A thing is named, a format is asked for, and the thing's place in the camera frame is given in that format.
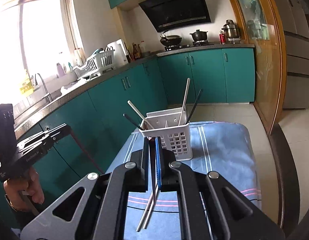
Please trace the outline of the person's left hand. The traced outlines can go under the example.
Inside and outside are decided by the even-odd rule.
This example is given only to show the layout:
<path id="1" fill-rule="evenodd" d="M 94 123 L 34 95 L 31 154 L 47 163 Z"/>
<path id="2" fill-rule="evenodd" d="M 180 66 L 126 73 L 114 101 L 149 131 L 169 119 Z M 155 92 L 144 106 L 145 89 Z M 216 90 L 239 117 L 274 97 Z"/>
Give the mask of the person's left hand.
<path id="1" fill-rule="evenodd" d="M 31 200 L 36 204 L 43 204 L 44 193 L 40 185 L 39 174 L 35 168 L 29 169 L 29 178 L 9 179 L 3 183 L 3 188 L 9 199 L 11 206 L 16 211 L 29 212 L 30 208 L 26 202 L 21 198 L 19 192 L 26 191 Z"/>

